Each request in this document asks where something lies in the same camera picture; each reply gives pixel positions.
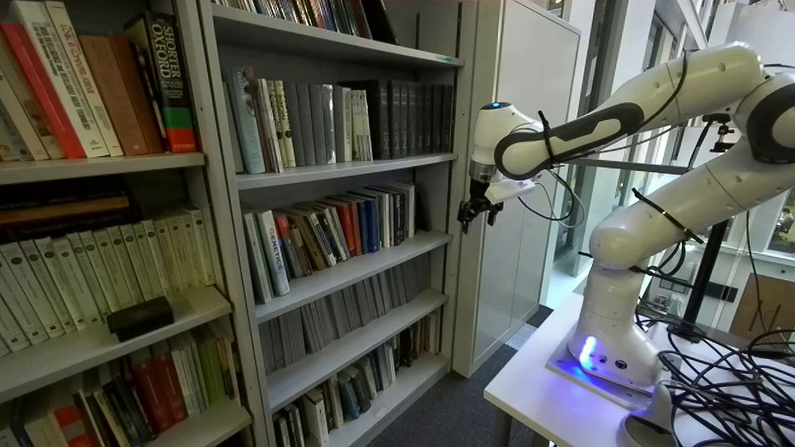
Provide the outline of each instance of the white table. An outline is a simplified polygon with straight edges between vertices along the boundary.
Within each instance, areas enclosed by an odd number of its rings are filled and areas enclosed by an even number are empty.
[[[578,308],[580,296],[569,296],[486,384],[483,397],[506,414],[498,426],[502,438],[508,435],[508,421],[516,420],[555,445],[626,445],[621,435],[626,407],[545,367],[573,327]],[[685,445],[708,435],[691,421],[678,421],[678,426],[685,433]]]

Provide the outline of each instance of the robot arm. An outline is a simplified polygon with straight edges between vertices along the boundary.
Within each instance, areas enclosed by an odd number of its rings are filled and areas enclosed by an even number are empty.
[[[766,78],[744,45],[725,45],[652,66],[626,81],[590,115],[560,127],[539,123],[508,105],[486,105],[473,127],[467,225],[477,214],[530,188],[540,168],[596,152],[642,128],[733,109],[744,133],[725,156],[702,163],[642,200],[612,212],[590,233],[593,267],[565,346],[596,378],[646,389],[655,349],[632,326],[647,256],[795,186],[795,81]]]

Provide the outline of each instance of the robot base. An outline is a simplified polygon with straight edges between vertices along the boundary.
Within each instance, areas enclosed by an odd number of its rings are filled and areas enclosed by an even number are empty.
[[[621,407],[629,407],[629,410],[636,410],[636,407],[647,407],[650,402],[650,393],[652,388],[647,389],[630,389],[630,388],[621,388],[615,383],[609,383],[609,379],[601,379],[601,378],[593,378],[588,376],[578,359],[569,352],[565,343],[569,343],[570,333],[565,338],[560,338],[560,343],[555,346],[555,349],[552,352],[552,358],[545,359],[545,367],[564,376],[565,379],[621,405]]]

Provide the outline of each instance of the bookshelf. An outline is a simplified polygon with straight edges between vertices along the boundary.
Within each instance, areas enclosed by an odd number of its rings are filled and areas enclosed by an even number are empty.
[[[409,367],[400,367],[398,383],[373,400],[373,410],[329,433],[333,445],[362,445],[448,371],[448,333],[455,316],[452,267],[456,266],[448,258],[456,253],[456,235],[452,235],[448,217],[455,217],[452,203],[460,200],[460,150],[455,150],[455,143],[441,150],[440,143],[430,152],[403,154],[394,159],[296,167],[277,173],[246,173],[236,162],[241,137],[236,128],[237,116],[232,106],[225,106],[225,102],[231,102],[225,70],[250,64],[258,78],[285,81],[436,81],[452,87],[455,95],[461,61],[441,51],[306,27],[277,17],[214,5],[211,0],[198,0],[195,8],[178,8],[186,10],[186,20],[180,23],[184,33],[194,37],[204,35],[204,42],[195,37],[195,42],[188,42],[186,51],[194,51],[195,60],[204,56],[204,78],[190,78],[201,90],[195,95],[201,97],[198,109],[204,109],[198,115],[198,128],[214,132],[211,137],[215,143],[211,146],[217,152],[209,154],[209,159],[217,159],[222,163],[222,178],[217,181],[225,183],[214,186],[227,193],[227,209],[222,218],[217,217],[225,282],[231,301],[237,303],[237,308],[246,305],[248,312],[250,356],[244,358],[244,372],[255,378],[255,383],[246,383],[250,400],[248,407],[255,405],[258,410],[252,412],[265,414],[252,420],[255,445],[275,445],[272,420],[277,410],[293,402],[297,405],[306,393],[324,383],[329,376],[350,367],[381,343],[394,340],[421,318],[440,320],[440,349],[420,356]],[[252,258],[244,224],[244,217],[250,209],[281,212],[379,183],[415,183],[421,225],[417,225],[411,239],[375,253],[352,256],[324,271],[317,267],[303,279],[291,279],[287,294],[272,294],[265,303],[255,303],[255,297],[261,297],[261,279],[255,279],[250,266]],[[386,267],[406,266],[415,258],[427,258],[430,281],[409,303],[368,320],[362,327],[334,338],[323,349],[308,352],[287,367],[265,372],[267,348],[258,333],[267,320],[303,310],[323,296],[375,279]]]
[[[175,10],[168,0],[158,2],[65,2],[77,33],[107,35],[119,33],[124,23],[137,17],[140,10],[153,8],[160,12],[173,12],[175,20],[186,20],[184,10]],[[194,54],[184,54],[188,70],[195,66]],[[132,186],[137,218],[153,218],[153,214],[168,212],[163,205],[190,205],[204,217],[209,233],[206,258],[211,266],[211,286],[178,291],[173,305],[173,323],[148,331],[143,336],[117,340],[103,323],[89,326],[83,331],[65,333],[60,338],[45,340],[39,346],[30,346],[19,352],[0,356],[0,407],[24,402],[39,389],[49,384],[57,388],[65,379],[72,379],[82,372],[103,367],[114,359],[121,359],[137,349],[160,346],[171,338],[188,336],[190,331],[232,323],[232,338],[244,333],[248,326],[237,323],[237,310],[231,301],[225,281],[220,275],[222,258],[222,239],[217,231],[222,225],[225,205],[225,181],[222,163],[215,150],[211,150],[214,140],[201,128],[201,150],[190,154],[147,154],[147,156],[114,156],[114,159],[57,159],[57,162],[5,162],[0,163],[0,195],[5,192],[17,192],[19,186],[39,188],[52,181],[80,183],[87,178],[121,178]],[[232,340],[232,349],[244,358],[246,340]],[[220,445],[227,438],[248,429],[252,421],[246,397],[211,402],[204,412],[190,414],[165,433],[153,438],[147,445]]]

